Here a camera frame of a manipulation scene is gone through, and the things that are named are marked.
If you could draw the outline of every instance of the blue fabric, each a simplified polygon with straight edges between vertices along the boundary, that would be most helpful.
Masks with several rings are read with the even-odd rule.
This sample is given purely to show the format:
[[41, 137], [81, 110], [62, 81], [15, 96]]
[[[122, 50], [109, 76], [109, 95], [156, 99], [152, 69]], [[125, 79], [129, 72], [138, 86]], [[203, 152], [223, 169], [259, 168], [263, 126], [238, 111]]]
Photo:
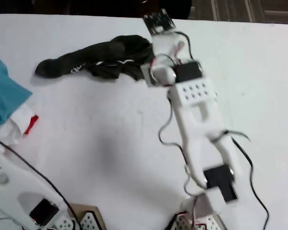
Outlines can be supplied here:
[[0, 60], [0, 125], [31, 95], [30, 91], [9, 78], [8, 70]]

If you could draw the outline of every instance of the wire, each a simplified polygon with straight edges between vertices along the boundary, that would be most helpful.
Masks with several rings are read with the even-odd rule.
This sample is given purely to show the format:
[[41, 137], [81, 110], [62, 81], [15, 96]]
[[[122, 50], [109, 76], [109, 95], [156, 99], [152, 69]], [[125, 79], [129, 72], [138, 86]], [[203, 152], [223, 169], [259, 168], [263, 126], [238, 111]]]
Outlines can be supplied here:
[[191, 225], [191, 230], [193, 230], [194, 228], [194, 224], [195, 224], [195, 205], [196, 205], [196, 201], [197, 201], [197, 196], [194, 198], [194, 203], [193, 203], [193, 207], [192, 207], [192, 225]]
[[168, 59], [170, 59], [173, 63], [173, 65], [175, 66], [175, 61], [167, 54], [157, 54], [154, 58], [154, 60], [152, 60], [151, 64], [150, 64], [150, 69], [149, 69], [149, 73], [150, 73], [150, 76], [152, 77], [152, 79], [154, 79], [154, 81], [160, 85], [162, 85], [154, 76], [154, 73], [153, 73], [153, 65], [155, 64], [155, 61], [159, 58], [159, 57], [167, 57]]
[[184, 37], [187, 39], [187, 41], [188, 41], [188, 46], [189, 46], [190, 58], [191, 58], [192, 60], [194, 60], [193, 55], [192, 55], [192, 52], [191, 52], [191, 41], [190, 41], [189, 36], [187, 36], [185, 33], [181, 32], [181, 31], [174, 31], [174, 33], [176, 33], [176, 34], [178, 34], [178, 35], [182, 35], [182, 36], [184, 36]]
[[223, 138], [223, 136], [225, 136], [225, 135], [227, 135], [227, 134], [240, 135], [240, 136], [243, 136], [243, 137], [247, 138], [247, 140], [251, 141], [250, 138], [249, 138], [246, 134], [244, 134], [244, 133], [242, 133], [242, 132], [239, 132], [239, 131], [229, 130], [229, 129], [226, 129], [226, 130], [222, 131], [222, 133], [221, 133], [217, 138], [212, 139], [212, 140], [210, 140], [210, 141], [211, 141], [212, 143], [216, 143], [216, 142], [218, 142], [219, 140], [221, 140], [221, 138]]
[[204, 230], [207, 230], [207, 225], [205, 223], [198, 223], [198, 224], [195, 224], [196, 226], [199, 226], [200, 228], [202, 226], [204, 226]]
[[172, 103], [171, 103], [171, 100], [170, 100], [169, 98], [168, 98], [168, 102], [169, 102], [169, 105], [170, 105], [169, 118], [168, 118], [168, 120], [166, 121], [166, 123], [165, 123], [163, 126], [161, 126], [161, 128], [159, 129], [159, 131], [158, 131], [158, 137], [159, 137], [160, 142], [161, 142], [163, 145], [165, 145], [165, 146], [176, 146], [176, 147], [178, 147], [179, 150], [181, 151], [181, 154], [182, 154], [182, 156], [183, 156], [183, 159], [184, 159], [185, 163], [187, 164], [187, 159], [185, 158], [185, 156], [184, 156], [184, 154], [183, 154], [182, 147], [181, 147], [178, 143], [175, 143], [175, 142], [170, 142], [170, 143], [169, 143], [169, 142], [164, 142], [164, 141], [162, 140], [162, 138], [161, 138], [161, 133], [164, 131], [164, 129], [165, 129], [166, 127], [169, 126], [169, 124], [171, 123], [172, 117], [173, 117]]
[[12, 218], [8, 218], [8, 217], [0, 218], [0, 221], [1, 220], [11, 220], [11, 221], [13, 221], [15, 223], [15, 221]]
[[239, 145], [239, 143], [234, 139], [234, 138], [231, 138], [232, 141], [234, 142], [235, 146], [240, 150], [240, 152], [245, 156], [246, 160], [249, 162], [250, 166], [251, 166], [251, 171], [250, 171], [250, 184], [251, 184], [251, 188], [252, 188], [252, 191], [254, 193], [254, 196], [256, 197], [256, 199], [258, 200], [258, 202], [261, 204], [261, 206], [264, 208], [264, 210], [266, 211], [267, 213], [267, 217], [265, 219], [265, 222], [264, 222], [264, 228], [263, 230], [266, 229], [267, 227], [267, 224], [268, 224], [268, 221], [269, 221], [269, 218], [270, 218], [270, 213], [268, 211], [268, 209], [266, 208], [266, 206], [263, 204], [263, 202], [260, 200], [260, 198], [258, 197], [255, 189], [254, 189], [254, 185], [253, 185], [253, 172], [254, 172], [254, 166], [253, 166], [253, 162], [251, 160], [251, 158], [249, 157], [249, 155], [246, 153], [246, 151]]
[[189, 168], [188, 168], [187, 165], [184, 166], [184, 170], [185, 170], [186, 174], [188, 175], [188, 178], [187, 178], [186, 182], [183, 184], [184, 192], [185, 192], [186, 194], [188, 194], [189, 196], [193, 196], [193, 195], [195, 196], [196, 194], [192, 194], [192, 193], [189, 193], [189, 192], [187, 191], [187, 186], [188, 186], [188, 184], [189, 184], [189, 182], [190, 182], [190, 179], [191, 179], [191, 175], [190, 175], [190, 173], [189, 173]]
[[5, 145], [4, 143], [2, 143], [0, 141], [0, 144], [5, 147], [6, 149], [8, 149], [9, 151], [11, 151], [12, 153], [14, 153], [19, 159], [21, 159], [27, 166], [29, 166], [34, 172], [36, 172], [38, 175], [40, 175], [45, 181], [47, 181], [50, 186], [59, 194], [60, 197], [62, 197], [63, 201], [65, 202], [65, 204], [67, 205], [67, 207], [69, 208], [69, 210], [71, 211], [72, 215], [74, 216], [74, 218], [76, 219], [77, 224], [79, 225], [80, 230], [83, 230], [81, 223], [77, 217], [77, 215], [75, 214], [74, 209], [72, 208], [72, 206], [70, 205], [70, 203], [68, 203], [68, 201], [65, 199], [65, 197], [62, 195], [62, 193], [56, 188], [56, 186], [46, 177], [44, 176], [42, 173], [40, 173], [36, 168], [34, 168], [29, 162], [27, 162], [22, 156], [20, 156], [16, 151], [14, 151], [12, 148], [10, 148], [9, 146]]

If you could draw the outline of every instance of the robotic arm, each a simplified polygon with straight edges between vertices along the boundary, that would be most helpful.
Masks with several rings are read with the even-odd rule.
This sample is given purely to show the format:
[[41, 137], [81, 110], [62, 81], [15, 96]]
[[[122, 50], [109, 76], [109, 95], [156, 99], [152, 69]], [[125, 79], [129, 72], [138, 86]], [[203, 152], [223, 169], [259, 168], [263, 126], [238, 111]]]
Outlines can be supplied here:
[[[241, 167], [231, 137], [219, 138], [226, 128], [212, 82], [200, 63], [193, 59], [191, 51], [191, 59], [187, 61], [182, 62], [176, 57], [182, 43], [178, 36], [187, 38], [189, 49], [190, 40], [186, 34], [176, 31], [165, 10], [146, 15], [144, 22], [152, 35], [156, 54], [152, 63], [142, 66], [146, 83], [150, 87], [168, 87], [168, 98], [179, 126], [182, 154], [189, 174], [204, 189], [204, 192], [184, 201], [181, 210], [191, 214], [195, 209], [197, 218], [220, 213], [225, 206], [238, 200], [235, 180], [241, 175]], [[196, 120], [192, 113], [196, 107], [201, 112], [201, 120]], [[203, 169], [201, 166], [204, 139], [210, 140], [222, 157], [217, 167]]]

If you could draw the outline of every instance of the white tabletop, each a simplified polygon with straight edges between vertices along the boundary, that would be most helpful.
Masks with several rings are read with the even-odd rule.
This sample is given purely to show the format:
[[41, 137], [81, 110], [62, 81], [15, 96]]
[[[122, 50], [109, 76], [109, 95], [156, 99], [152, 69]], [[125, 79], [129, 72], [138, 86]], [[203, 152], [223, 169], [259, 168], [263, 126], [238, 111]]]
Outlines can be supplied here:
[[[228, 128], [252, 139], [237, 138], [255, 165], [254, 186], [272, 217], [268, 229], [288, 229], [288, 25], [174, 22], [213, 79]], [[182, 156], [157, 138], [169, 116], [166, 91], [126, 75], [116, 82], [85, 72], [33, 76], [44, 59], [133, 34], [151, 39], [141, 19], [0, 15], [0, 59], [33, 92], [27, 103], [39, 115], [17, 151], [70, 202], [98, 206], [109, 230], [159, 230], [186, 197]], [[180, 141], [176, 121], [164, 138]], [[205, 148], [204, 165], [219, 159]], [[221, 217], [229, 230], [262, 229], [265, 212], [248, 184], [247, 161], [240, 160], [240, 204]]]

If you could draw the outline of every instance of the black wire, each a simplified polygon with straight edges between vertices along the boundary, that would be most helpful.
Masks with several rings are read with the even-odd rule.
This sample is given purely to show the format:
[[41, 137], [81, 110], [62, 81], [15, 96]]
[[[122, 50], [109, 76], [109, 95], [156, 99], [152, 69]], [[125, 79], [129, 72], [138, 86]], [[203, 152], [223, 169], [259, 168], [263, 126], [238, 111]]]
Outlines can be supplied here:
[[266, 211], [267, 213], [267, 218], [265, 219], [265, 223], [264, 223], [264, 228], [263, 230], [266, 229], [266, 226], [268, 224], [268, 220], [270, 218], [270, 214], [269, 214], [269, 211], [268, 209], [266, 208], [266, 206], [263, 204], [263, 202], [260, 200], [260, 198], [258, 197], [258, 195], [256, 194], [256, 191], [254, 189], [254, 186], [253, 186], [253, 172], [254, 172], [254, 167], [253, 167], [253, 162], [251, 160], [251, 158], [249, 157], [249, 155], [244, 151], [244, 149], [239, 145], [239, 143], [234, 139], [234, 138], [231, 138], [232, 141], [234, 142], [235, 146], [240, 150], [240, 152], [245, 156], [246, 160], [249, 162], [250, 166], [251, 166], [251, 171], [250, 171], [250, 184], [251, 184], [251, 188], [252, 188], [252, 191], [254, 193], [254, 196], [256, 197], [256, 199], [258, 200], [258, 202], [261, 204], [261, 206], [264, 208], [264, 210]]
[[13, 221], [13, 219], [11, 219], [11, 218], [7, 218], [7, 217], [0, 218], [0, 220], [11, 220], [11, 221]]
[[176, 33], [176, 34], [178, 34], [178, 35], [182, 35], [182, 36], [184, 36], [184, 37], [187, 39], [187, 41], [188, 41], [188, 46], [189, 46], [190, 58], [191, 58], [192, 60], [194, 60], [193, 55], [192, 55], [192, 51], [191, 51], [191, 41], [190, 41], [189, 36], [187, 36], [185, 33], [181, 32], [181, 31], [174, 31], [174, 33]]
[[249, 138], [246, 134], [244, 134], [244, 133], [242, 133], [242, 132], [239, 132], [239, 131], [229, 130], [229, 129], [225, 129], [225, 130], [220, 134], [220, 136], [218, 136], [217, 138], [212, 139], [212, 140], [210, 140], [210, 141], [211, 141], [212, 143], [216, 143], [216, 142], [218, 142], [219, 140], [221, 140], [221, 138], [223, 138], [223, 136], [225, 136], [225, 135], [227, 135], [227, 134], [240, 135], [240, 136], [243, 136], [243, 137], [247, 138], [247, 140], [251, 141], [250, 138]]
[[184, 154], [183, 154], [183, 150], [182, 150], [182, 147], [178, 144], [178, 143], [175, 143], [175, 142], [171, 142], [171, 143], [168, 143], [168, 142], [164, 142], [161, 138], [161, 133], [163, 132], [163, 130], [169, 126], [171, 120], [172, 120], [172, 117], [173, 117], [173, 110], [172, 110], [172, 103], [171, 103], [171, 100], [168, 98], [168, 102], [169, 102], [169, 105], [170, 105], [170, 115], [169, 115], [169, 119], [166, 121], [166, 123], [159, 129], [158, 131], [158, 137], [159, 137], [159, 140], [160, 142], [163, 144], [163, 145], [166, 145], [166, 146], [176, 146], [180, 149], [181, 151], [181, 154], [183, 156], [183, 159], [187, 165], [187, 159], [185, 158]]
[[176, 64], [175, 64], [175, 61], [173, 60], [173, 58], [171, 58], [169, 55], [163, 54], [163, 53], [157, 54], [157, 55], [155, 56], [154, 60], [155, 60], [156, 58], [159, 58], [159, 57], [162, 57], [162, 56], [165, 56], [165, 57], [167, 57], [168, 59], [170, 59], [170, 60], [172, 61], [172, 63], [173, 63], [174, 66], [176, 65]]
[[65, 197], [62, 195], [62, 193], [56, 188], [56, 186], [46, 177], [44, 176], [42, 173], [40, 173], [36, 168], [34, 168], [29, 162], [27, 162], [22, 156], [20, 156], [16, 151], [14, 151], [12, 148], [10, 148], [9, 146], [5, 145], [4, 143], [2, 143], [0, 141], [0, 144], [5, 147], [6, 149], [8, 149], [9, 151], [11, 151], [12, 153], [14, 153], [19, 159], [21, 159], [27, 166], [29, 166], [34, 172], [36, 172], [38, 175], [40, 175], [45, 181], [47, 181], [50, 186], [59, 194], [60, 197], [62, 197], [63, 201], [65, 202], [65, 204], [67, 205], [67, 207], [69, 208], [69, 210], [71, 211], [72, 215], [74, 216], [74, 218], [76, 219], [77, 224], [79, 225], [80, 230], [83, 230], [81, 223], [77, 217], [77, 215], [75, 214], [74, 209], [72, 208], [72, 206], [70, 205], [70, 203], [68, 203], [68, 201], [65, 199]]

